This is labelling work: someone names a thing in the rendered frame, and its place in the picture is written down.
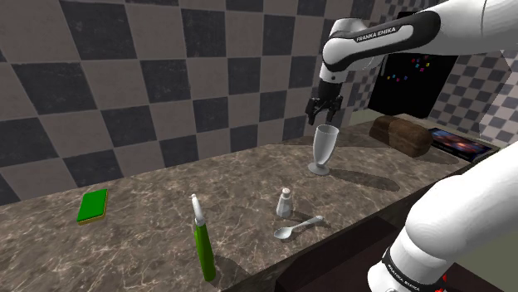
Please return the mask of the black refrigerator with magnets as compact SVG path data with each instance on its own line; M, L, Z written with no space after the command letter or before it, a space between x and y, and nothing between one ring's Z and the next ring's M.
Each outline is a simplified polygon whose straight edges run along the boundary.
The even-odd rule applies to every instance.
M381 114L429 116L456 56L393 53L381 63L368 108Z

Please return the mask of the green yellow sponge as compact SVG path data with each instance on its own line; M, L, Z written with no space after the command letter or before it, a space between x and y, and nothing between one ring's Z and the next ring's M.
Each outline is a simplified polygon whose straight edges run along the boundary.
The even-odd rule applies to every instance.
M85 193L76 218L77 224L81 226L103 219L106 214L108 194L107 189Z

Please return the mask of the grey salt shaker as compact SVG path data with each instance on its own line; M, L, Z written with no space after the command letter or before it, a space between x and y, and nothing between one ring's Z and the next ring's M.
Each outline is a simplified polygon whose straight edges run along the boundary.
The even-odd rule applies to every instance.
M288 187L284 187L281 190L281 195L276 206L276 214L279 217L287 218L291 215L292 209L293 201L291 197L291 190Z

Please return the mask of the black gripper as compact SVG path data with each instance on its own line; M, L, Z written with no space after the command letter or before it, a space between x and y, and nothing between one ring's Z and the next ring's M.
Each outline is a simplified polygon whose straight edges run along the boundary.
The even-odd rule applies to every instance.
M315 117L321 110L327 109L326 122L331 123L337 111L340 110L343 99L340 97L342 84L330 83L320 80L317 94L313 99L309 99L305 107L308 124L313 125Z

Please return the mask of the green handled kitchen tool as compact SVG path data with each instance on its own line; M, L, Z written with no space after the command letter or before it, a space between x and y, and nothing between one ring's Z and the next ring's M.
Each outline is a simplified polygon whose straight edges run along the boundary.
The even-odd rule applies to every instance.
M195 241L197 253L203 278L210 282L216 277L213 249L209 239L207 225L204 219L203 210L196 194L191 195L191 202L194 211Z

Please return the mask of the brown bread loaf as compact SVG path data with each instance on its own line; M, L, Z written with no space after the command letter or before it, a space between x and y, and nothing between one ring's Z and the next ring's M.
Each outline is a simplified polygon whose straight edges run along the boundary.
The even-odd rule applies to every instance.
M391 115L378 117L373 122L369 136L411 158L427 153L433 142L428 129Z

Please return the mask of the grey metal spoon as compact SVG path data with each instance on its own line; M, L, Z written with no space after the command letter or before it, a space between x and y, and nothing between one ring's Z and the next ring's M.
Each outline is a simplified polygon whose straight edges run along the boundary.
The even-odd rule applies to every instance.
M274 232L274 237L277 239L280 239L280 240L287 239L291 236L294 229L296 229L298 227L309 226L311 224L315 224L315 223L318 223L323 220L324 220L324 218L322 216L315 216L315 217L312 217L311 219L303 221L302 223L299 223L295 226L284 226Z

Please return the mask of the dark tablet with picture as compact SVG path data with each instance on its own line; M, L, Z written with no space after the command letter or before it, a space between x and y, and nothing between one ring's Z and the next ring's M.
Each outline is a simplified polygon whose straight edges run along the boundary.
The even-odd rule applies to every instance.
M432 146L444 152L462 158L470 163L492 151L491 147L471 141L470 139L449 133L443 129L428 130L432 135Z

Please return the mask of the grey footed glass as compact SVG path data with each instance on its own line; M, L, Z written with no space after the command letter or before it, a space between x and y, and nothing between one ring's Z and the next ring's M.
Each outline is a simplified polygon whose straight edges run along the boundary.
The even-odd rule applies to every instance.
M325 176L329 173L326 164L335 149L339 132L338 128L329 124L321 124L316 128L312 146L313 161L308 165L313 174Z

